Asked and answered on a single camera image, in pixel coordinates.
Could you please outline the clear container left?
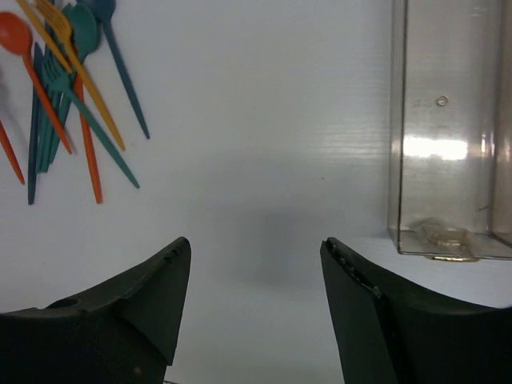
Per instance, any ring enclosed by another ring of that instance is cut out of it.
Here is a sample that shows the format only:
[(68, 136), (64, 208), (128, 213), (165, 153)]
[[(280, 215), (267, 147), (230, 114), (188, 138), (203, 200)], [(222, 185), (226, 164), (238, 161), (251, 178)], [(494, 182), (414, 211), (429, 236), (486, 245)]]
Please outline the clear container left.
[(387, 228), (400, 254), (510, 260), (510, 2), (393, 2)]

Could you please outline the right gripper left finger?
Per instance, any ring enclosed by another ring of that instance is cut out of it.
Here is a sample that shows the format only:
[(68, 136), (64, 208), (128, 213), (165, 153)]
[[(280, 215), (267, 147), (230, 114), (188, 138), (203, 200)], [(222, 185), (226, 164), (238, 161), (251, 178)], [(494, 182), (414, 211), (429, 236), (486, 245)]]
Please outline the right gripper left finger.
[(1, 315), (3, 383), (162, 383), (173, 364), (191, 246), (177, 238), (104, 282)]

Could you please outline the yellow spoon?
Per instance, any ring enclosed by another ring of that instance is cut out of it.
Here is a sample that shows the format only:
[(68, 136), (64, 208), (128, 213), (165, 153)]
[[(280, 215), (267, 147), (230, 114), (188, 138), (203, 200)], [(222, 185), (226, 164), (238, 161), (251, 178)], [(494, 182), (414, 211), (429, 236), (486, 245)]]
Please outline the yellow spoon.
[(20, 5), (21, 9), (25, 13), (25, 15), (28, 17), (32, 26), (36, 29), (36, 31), (42, 37), (42, 39), (46, 43), (47, 47), (52, 51), (52, 53), (54, 54), (56, 59), (60, 62), (62, 67), (68, 73), (72, 73), (73, 72), (72, 67), (70, 66), (70, 64), (68, 63), (66, 58), (62, 55), (62, 52), (58, 48), (58, 45), (55, 43), (55, 41), (52, 39), (52, 37), (46, 32), (44, 25), (41, 23), (41, 21), (39, 20), (38, 16), (35, 14), (35, 12), (32, 11), (28, 1), (16, 0), (16, 2)]

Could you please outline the dark blue knife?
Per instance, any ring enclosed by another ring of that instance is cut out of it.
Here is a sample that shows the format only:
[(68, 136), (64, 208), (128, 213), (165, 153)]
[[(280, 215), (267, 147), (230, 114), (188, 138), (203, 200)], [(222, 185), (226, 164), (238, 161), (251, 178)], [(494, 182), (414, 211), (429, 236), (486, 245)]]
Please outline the dark blue knife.
[(30, 142), (29, 142), (29, 159), (28, 159), (28, 187), (27, 201), (31, 206), (34, 204), (36, 183), (37, 183), (37, 151), (38, 151), (38, 133), (40, 125), (40, 109), (41, 102), (38, 93), (33, 88), (32, 108), (31, 108), (31, 124), (30, 124)]

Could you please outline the teal spoon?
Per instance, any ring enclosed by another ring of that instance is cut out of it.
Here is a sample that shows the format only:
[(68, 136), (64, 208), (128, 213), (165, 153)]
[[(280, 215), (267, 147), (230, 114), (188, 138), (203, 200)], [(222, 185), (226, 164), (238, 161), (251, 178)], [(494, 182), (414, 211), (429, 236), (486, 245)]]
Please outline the teal spoon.
[[(86, 56), (94, 52), (98, 46), (98, 25), (91, 12), (84, 8), (82, 4), (66, 4), (62, 12), (69, 20), (73, 29), (72, 41), (75, 45), (78, 60), (83, 63)], [(58, 116), (62, 124), (65, 124), (71, 101), (67, 97), (61, 96)], [(54, 140), (50, 148), (50, 164), (53, 162), (57, 153), (60, 139), (54, 134)]]

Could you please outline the yellow fork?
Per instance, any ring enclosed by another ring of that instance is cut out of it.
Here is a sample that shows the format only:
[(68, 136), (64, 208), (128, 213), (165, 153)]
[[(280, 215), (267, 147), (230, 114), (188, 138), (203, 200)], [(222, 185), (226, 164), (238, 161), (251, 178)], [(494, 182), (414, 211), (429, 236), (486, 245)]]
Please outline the yellow fork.
[(125, 149), (125, 144), (122, 137), (116, 127), (114, 120), (112, 119), (110, 112), (108, 111), (106, 104), (104, 103), (102, 96), (100, 95), (96, 85), (90, 78), (85, 67), (78, 60), (75, 45), (72, 42), (73, 29), (67, 17), (61, 12), (56, 6), (52, 5), (48, 1), (34, 1), (33, 6), (45, 19), (58, 37), (59, 41), (65, 48), (67, 55), (67, 61), (72, 64), (73, 72), (77, 78), (82, 80), (83, 85), (87, 88), (94, 104), (96, 105), (100, 115), (107, 124), (107, 127), (114, 137), (114, 146), (118, 146), (120, 150)]

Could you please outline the orange spoon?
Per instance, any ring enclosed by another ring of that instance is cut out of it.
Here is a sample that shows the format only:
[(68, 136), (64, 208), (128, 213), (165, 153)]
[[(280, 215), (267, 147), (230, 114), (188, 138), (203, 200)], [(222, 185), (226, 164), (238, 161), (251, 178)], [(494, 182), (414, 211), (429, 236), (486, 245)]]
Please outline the orange spoon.
[(17, 56), (20, 56), (25, 65), (26, 71), (31, 78), (34, 88), (37, 92), (38, 98), (51, 121), (54, 130), (59, 136), (62, 144), (69, 154), (72, 154), (72, 148), (68, 137), (66, 136), (65, 129), (61, 124), (57, 113), (55, 112), (45, 89), (35, 72), (32, 63), (32, 34), (28, 25), (14, 13), (2, 11), (1, 12), (1, 45)]

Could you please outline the dark blue spoon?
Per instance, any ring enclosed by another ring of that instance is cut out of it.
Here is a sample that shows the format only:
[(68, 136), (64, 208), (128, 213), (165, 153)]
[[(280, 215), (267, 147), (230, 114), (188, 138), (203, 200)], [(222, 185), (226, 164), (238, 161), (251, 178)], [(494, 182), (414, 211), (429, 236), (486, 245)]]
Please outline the dark blue spoon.
[(150, 132), (146, 124), (146, 120), (140, 102), (138, 100), (136, 90), (133, 86), (129, 71), (126, 68), (126, 64), (124, 62), (122, 53), (120, 51), (116, 37), (114, 35), (112, 17), (114, 15), (116, 2), (107, 0), (92, 0), (82, 1), (82, 3), (90, 9), (93, 16), (102, 24), (107, 44), (110, 48), (110, 52), (112, 53), (114, 63), (117, 67), (118, 74), (125, 88), (131, 107), (135, 113), (135, 116), (138, 120), (138, 123), (142, 129), (144, 136), (146, 137), (146, 139), (150, 139)]

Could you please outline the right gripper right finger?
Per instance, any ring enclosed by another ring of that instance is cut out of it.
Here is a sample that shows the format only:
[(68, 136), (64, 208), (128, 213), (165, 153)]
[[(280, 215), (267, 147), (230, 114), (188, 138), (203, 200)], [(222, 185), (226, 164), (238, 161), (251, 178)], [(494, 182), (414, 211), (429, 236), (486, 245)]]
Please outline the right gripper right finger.
[(511, 309), (440, 294), (336, 238), (322, 272), (346, 383), (509, 383)]

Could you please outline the teal fork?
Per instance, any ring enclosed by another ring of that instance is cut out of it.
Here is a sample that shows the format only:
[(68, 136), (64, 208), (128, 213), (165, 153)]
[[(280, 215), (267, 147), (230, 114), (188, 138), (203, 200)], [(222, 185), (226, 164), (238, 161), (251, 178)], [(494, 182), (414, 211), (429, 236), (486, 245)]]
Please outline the teal fork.
[(85, 120), (89, 123), (90, 128), (95, 133), (100, 143), (115, 161), (117, 166), (121, 169), (124, 175), (129, 179), (131, 184), (139, 189), (140, 185), (138, 180), (128, 167), (121, 154), (114, 146), (112, 141), (107, 136), (104, 129), (96, 120), (95, 116), (90, 112), (84, 102), (72, 91), (72, 81), (68, 73), (62, 68), (58, 61), (54, 58), (44, 59), (42, 62), (42, 76), (52, 90), (62, 92), (68, 99), (75, 104), (79, 112), (84, 116)]

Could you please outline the orange fork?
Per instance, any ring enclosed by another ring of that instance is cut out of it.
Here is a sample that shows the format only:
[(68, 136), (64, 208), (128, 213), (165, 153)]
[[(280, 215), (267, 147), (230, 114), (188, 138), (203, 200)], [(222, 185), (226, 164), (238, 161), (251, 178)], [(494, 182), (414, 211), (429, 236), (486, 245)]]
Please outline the orange fork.
[(16, 174), (18, 180), (20, 181), (20, 183), (22, 185), (25, 184), (25, 179), (23, 177), (23, 173), (22, 173), (22, 170), (21, 170), (21, 167), (18, 163), (18, 159), (15, 155), (15, 152), (13, 150), (13, 147), (10, 143), (10, 140), (7, 136), (7, 133), (6, 133), (6, 130), (4, 128), (4, 125), (2, 124), (2, 122), (0, 122), (0, 141), (1, 141), (1, 146), (11, 164), (11, 167), (14, 171), (14, 173)]

